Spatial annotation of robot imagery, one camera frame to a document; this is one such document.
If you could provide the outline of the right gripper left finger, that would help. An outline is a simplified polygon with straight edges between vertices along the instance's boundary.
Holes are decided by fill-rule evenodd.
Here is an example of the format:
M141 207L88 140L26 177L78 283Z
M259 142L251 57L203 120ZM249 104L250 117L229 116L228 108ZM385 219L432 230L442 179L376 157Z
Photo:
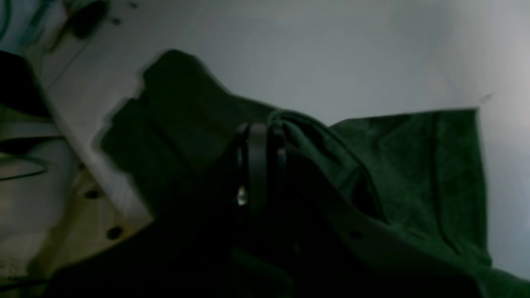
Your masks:
M59 270L48 298L268 298L259 262L240 235L263 216L267 125L244 124L195 189L147 228Z

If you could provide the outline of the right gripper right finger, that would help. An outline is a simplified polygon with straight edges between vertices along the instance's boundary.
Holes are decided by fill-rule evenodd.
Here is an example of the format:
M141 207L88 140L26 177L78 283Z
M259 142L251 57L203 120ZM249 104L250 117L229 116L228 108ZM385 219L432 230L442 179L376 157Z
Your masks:
M269 130L269 209L288 219L306 297L483 298L465 270L384 230L332 185L318 166Z

